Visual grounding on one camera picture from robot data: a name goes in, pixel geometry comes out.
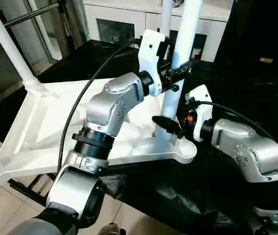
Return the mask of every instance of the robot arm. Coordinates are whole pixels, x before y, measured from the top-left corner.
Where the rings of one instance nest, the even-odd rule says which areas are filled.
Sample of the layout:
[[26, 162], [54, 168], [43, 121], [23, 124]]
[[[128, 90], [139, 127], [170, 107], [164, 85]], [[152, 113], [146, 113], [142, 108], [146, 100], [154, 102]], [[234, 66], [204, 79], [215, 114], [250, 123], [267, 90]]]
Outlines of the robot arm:
[[[186, 95], [187, 102], [211, 101], [205, 85]], [[237, 162], [252, 189], [254, 211], [265, 223], [278, 225], [278, 144], [242, 123], [220, 119], [212, 123], [211, 105], [195, 109], [196, 118], [187, 125], [196, 141], [210, 140], [216, 149]]]
[[83, 128], [72, 137], [76, 145], [54, 181], [47, 197], [47, 208], [36, 218], [16, 227], [10, 235], [75, 235], [78, 229], [94, 224], [106, 192], [98, 176], [108, 167], [108, 156], [125, 116], [145, 96], [177, 90], [175, 81], [190, 69], [189, 65], [184, 65], [183, 69], [171, 70], [171, 76], [167, 76], [168, 64], [159, 71], [159, 57], [164, 56], [166, 49], [163, 34], [145, 31], [139, 50], [139, 72], [110, 80], [89, 101]]

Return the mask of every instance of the yellow label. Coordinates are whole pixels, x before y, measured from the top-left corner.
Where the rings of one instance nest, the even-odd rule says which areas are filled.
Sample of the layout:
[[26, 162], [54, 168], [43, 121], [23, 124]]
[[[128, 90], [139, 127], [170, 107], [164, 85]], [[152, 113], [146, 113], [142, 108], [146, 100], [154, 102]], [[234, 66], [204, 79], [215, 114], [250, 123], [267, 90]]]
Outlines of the yellow label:
[[269, 63], [269, 64], [271, 64], [271, 63], [273, 62], [273, 59], [261, 57], [261, 58], [260, 58], [260, 62], [264, 62], [264, 63]]

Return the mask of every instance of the white metal pipe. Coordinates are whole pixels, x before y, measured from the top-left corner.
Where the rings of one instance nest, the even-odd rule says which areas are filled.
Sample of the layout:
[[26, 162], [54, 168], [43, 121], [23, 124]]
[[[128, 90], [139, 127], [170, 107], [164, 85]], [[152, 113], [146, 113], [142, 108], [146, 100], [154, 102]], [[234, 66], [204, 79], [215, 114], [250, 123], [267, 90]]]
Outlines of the white metal pipe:
[[3, 23], [0, 20], [0, 43], [5, 50], [6, 54], [12, 61], [19, 75], [22, 77], [23, 84], [28, 91], [44, 91], [42, 84], [32, 74], [22, 55], [18, 51], [13, 40], [9, 36]]
[[170, 24], [172, 19], [172, 8], [173, 1], [172, 0], [163, 0], [162, 1], [162, 21], [161, 21], [161, 30], [160, 33], [169, 37], [170, 32]]
[[[173, 54], [172, 69], [176, 69], [183, 63], [189, 61], [200, 17], [202, 3], [203, 0], [186, 0], [184, 3], [182, 21], [178, 31]], [[184, 80], [179, 81], [176, 84], [179, 85], [179, 91], [167, 91], [165, 93], [164, 102], [161, 110], [162, 116], [171, 119], [175, 118], [176, 116]], [[156, 127], [155, 135], [163, 140], [170, 140], [172, 137], [172, 134], [167, 133], [159, 126]]]

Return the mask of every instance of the black cable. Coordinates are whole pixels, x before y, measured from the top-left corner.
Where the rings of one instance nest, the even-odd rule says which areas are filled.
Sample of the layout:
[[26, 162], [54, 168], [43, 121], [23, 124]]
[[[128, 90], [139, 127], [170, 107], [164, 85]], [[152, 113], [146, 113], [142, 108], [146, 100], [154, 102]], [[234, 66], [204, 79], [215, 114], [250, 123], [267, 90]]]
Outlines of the black cable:
[[251, 125], [253, 128], [257, 129], [259, 132], [263, 133], [266, 137], [274, 140], [274, 137], [269, 134], [266, 130], [264, 130], [260, 125], [256, 124], [254, 121], [252, 121], [251, 119], [247, 118], [246, 116], [242, 115], [241, 113], [228, 108], [224, 105], [218, 104], [218, 103], [214, 103], [214, 102], [208, 102], [208, 101], [193, 101], [195, 104], [208, 104], [208, 105], [212, 105], [212, 106], [216, 106], [219, 107], [221, 109], [224, 109], [232, 114], [235, 114], [238, 118], [242, 119], [243, 121], [245, 121], [247, 124]]
[[70, 125], [70, 120], [82, 98], [82, 96], [85, 94], [86, 90], [88, 89], [88, 87], [91, 85], [91, 83], [98, 77], [98, 75], [100, 74], [100, 72], [104, 69], [104, 67], [118, 54], [120, 53], [122, 50], [124, 50], [126, 47], [128, 47], [130, 44], [133, 43], [139, 43], [141, 41], [141, 39], [134, 39], [132, 41], [129, 41], [127, 44], [121, 46], [117, 51], [115, 51], [102, 65], [101, 67], [95, 72], [95, 74], [92, 76], [92, 78], [88, 81], [88, 83], [85, 85], [84, 89], [81, 91], [81, 93], [79, 94], [78, 98], [76, 99], [70, 113], [69, 116], [66, 120], [63, 132], [62, 132], [62, 137], [61, 137], [61, 143], [60, 143], [60, 151], [59, 151], [59, 160], [58, 160], [58, 165], [57, 165], [57, 173], [60, 172], [61, 167], [62, 167], [62, 160], [63, 160], [63, 151], [64, 151], [64, 142], [65, 142], [65, 136], [67, 133], [67, 129]]

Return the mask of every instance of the white plastic bracket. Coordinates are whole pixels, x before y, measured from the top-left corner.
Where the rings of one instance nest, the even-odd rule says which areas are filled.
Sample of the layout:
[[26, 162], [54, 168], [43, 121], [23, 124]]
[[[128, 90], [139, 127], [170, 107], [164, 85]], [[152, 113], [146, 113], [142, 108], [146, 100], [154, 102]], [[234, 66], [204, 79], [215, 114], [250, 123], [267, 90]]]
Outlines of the white plastic bracket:
[[[196, 101], [212, 102], [211, 96], [209, 95], [209, 91], [206, 85], [201, 85], [199, 87], [196, 87], [188, 94], [186, 94], [185, 97], [187, 101], [190, 100], [191, 98], [194, 98]], [[205, 120], [209, 120], [212, 118], [212, 110], [213, 110], [213, 106], [207, 104], [201, 104], [195, 110], [197, 112], [197, 121], [193, 131], [193, 138], [197, 142], [203, 141], [203, 139], [200, 137], [201, 127]]]
[[158, 96], [162, 93], [162, 83], [158, 74], [159, 57], [157, 52], [161, 42], [165, 41], [165, 35], [146, 29], [143, 33], [138, 59], [141, 71], [147, 71], [153, 79], [153, 84], [149, 86], [149, 94]]

